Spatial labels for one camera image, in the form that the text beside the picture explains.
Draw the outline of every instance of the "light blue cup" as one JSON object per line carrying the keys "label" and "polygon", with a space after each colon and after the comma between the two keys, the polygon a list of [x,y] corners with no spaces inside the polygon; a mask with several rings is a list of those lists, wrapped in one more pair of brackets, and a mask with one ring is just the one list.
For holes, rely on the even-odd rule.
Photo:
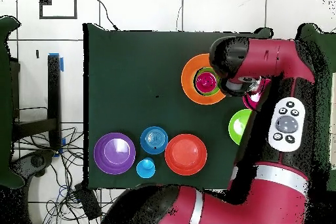
{"label": "light blue cup", "polygon": [[144,158],[136,166],[136,172],[143,179],[153,177],[155,173],[155,164],[151,158]]}

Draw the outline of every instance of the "purple bowl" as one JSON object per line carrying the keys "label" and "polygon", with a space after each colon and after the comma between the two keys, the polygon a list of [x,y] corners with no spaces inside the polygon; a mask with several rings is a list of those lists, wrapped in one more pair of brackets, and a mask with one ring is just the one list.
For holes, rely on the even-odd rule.
{"label": "purple bowl", "polygon": [[135,146],[122,133],[109,133],[101,137],[94,147],[94,160],[100,170],[118,175],[126,172],[135,161]]}

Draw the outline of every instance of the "white tile floor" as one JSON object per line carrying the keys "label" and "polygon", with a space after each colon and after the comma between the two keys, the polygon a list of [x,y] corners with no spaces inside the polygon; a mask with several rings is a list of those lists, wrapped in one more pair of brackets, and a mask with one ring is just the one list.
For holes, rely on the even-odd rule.
{"label": "white tile floor", "polygon": [[[313,22],[323,31],[336,27],[335,9],[328,0],[184,0],[183,30],[189,32],[253,32],[257,28],[273,28],[275,38],[293,39],[303,22]],[[182,29],[182,13],[178,11],[181,0],[102,0],[108,15],[120,30],[176,31]],[[73,15],[74,0],[52,0],[51,6],[43,6],[48,16]],[[112,30],[106,11],[96,0],[77,0],[77,19],[39,19],[39,0],[0,0],[0,16],[12,15],[22,24],[11,33],[8,41],[10,53],[18,57],[20,72],[20,107],[47,106],[47,55],[59,53],[64,57],[61,72],[62,124],[63,129],[77,128],[83,131],[83,32],[82,23],[90,22]],[[44,109],[23,110],[21,120],[45,118]],[[83,153],[83,139],[75,142],[79,148],[72,151]],[[21,148],[29,145],[20,143]],[[19,154],[29,152],[21,150]],[[71,165],[74,184],[83,179],[81,160]],[[64,166],[60,158],[52,165],[58,173],[58,182],[65,185]],[[111,199],[123,190],[98,190],[98,201],[107,212]],[[52,167],[42,178],[34,178],[30,187],[30,215],[33,224],[42,224],[46,214],[46,203],[56,200],[59,186]],[[61,224],[77,224],[63,220]],[[80,219],[80,224],[89,224]]]}

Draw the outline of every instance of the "button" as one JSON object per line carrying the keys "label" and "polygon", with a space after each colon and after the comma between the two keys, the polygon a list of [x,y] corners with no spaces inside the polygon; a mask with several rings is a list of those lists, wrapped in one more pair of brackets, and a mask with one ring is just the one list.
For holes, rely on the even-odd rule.
{"label": "button", "polygon": [[298,128],[297,120],[291,116],[281,116],[276,120],[276,129],[282,133],[294,133]]}
{"label": "button", "polygon": [[287,135],[285,140],[289,143],[289,144],[293,144],[295,142],[295,138],[291,135]]}
{"label": "button", "polygon": [[281,108],[281,109],[279,110],[279,113],[280,113],[281,115],[284,115],[284,114],[287,113],[287,109],[286,109],[286,108]]}
{"label": "button", "polygon": [[282,139],[282,134],[281,133],[275,133],[273,135],[273,139],[276,141],[280,141]]}
{"label": "button", "polygon": [[286,103],[286,106],[292,108],[292,107],[294,107],[294,102],[289,101],[289,102]]}
{"label": "button", "polygon": [[293,109],[292,111],[291,111],[291,114],[293,115],[293,116],[298,116],[299,115],[299,111],[297,111],[296,109]]}

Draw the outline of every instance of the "green bowl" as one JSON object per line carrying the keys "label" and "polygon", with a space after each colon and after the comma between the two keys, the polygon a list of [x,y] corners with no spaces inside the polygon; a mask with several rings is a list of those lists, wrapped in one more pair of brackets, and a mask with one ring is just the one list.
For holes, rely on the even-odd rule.
{"label": "green bowl", "polygon": [[231,139],[237,144],[240,144],[247,121],[252,113],[250,109],[243,109],[235,113],[228,123],[228,133]]}

